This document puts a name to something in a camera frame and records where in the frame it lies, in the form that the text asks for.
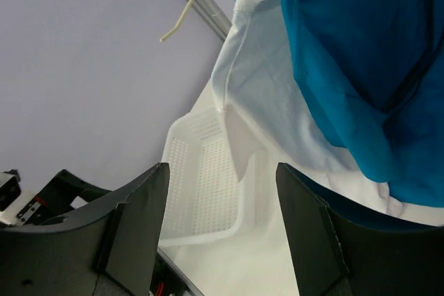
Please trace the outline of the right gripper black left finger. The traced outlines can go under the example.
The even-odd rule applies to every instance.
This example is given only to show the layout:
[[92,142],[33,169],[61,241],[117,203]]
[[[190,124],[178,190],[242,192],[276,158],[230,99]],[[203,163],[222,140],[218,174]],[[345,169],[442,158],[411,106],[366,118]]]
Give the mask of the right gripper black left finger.
[[1,294],[147,295],[169,176],[159,163],[41,225],[3,228]]

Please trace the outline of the blue t-shirt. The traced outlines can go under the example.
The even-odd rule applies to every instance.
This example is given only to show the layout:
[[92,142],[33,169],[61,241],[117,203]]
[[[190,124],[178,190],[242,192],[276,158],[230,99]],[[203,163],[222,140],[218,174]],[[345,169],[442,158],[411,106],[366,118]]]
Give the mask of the blue t-shirt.
[[316,125],[403,202],[443,206],[443,0],[282,0]]

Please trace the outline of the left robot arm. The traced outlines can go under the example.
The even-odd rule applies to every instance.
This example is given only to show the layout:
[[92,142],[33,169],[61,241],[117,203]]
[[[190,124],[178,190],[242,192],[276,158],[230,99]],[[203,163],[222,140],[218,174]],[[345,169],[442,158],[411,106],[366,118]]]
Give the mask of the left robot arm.
[[1,173],[1,228],[41,225],[45,221],[74,210],[72,203],[81,198],[92,202],[110,191],[94,186],[63,169],[38,193],[22,189],[18,170]]

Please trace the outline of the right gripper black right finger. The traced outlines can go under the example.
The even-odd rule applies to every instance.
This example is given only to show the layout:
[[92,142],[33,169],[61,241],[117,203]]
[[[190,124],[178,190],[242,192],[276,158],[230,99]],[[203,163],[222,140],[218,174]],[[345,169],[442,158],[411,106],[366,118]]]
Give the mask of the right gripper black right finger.
[[280,163],[277,194],[300,295],[442,295],[443,228],[395,218]]

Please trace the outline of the white plastic laundry basket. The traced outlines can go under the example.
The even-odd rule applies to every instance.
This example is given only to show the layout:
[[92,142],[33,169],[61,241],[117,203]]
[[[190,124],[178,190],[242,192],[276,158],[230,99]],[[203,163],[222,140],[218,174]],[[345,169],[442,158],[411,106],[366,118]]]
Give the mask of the white plastic laundry basket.
[[244,178],[238,180],[214,107],[174,122],[162,160],[169,164],[170,180],[161,247],[211,243],[258,225],[267,156],[255,153]]

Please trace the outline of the white t-shirt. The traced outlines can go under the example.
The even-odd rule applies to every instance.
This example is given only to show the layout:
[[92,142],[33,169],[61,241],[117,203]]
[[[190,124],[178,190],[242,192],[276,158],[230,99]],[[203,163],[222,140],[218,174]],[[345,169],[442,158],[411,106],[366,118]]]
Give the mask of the white t-shirt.
[[232,26],[212,72],[214,104],[237,177],[265,150],[321,186],[375,211],[441,226],[443,210],[396,200],[369,180],[352,155],[315,124],[293,78],[280,0],[236,0]]

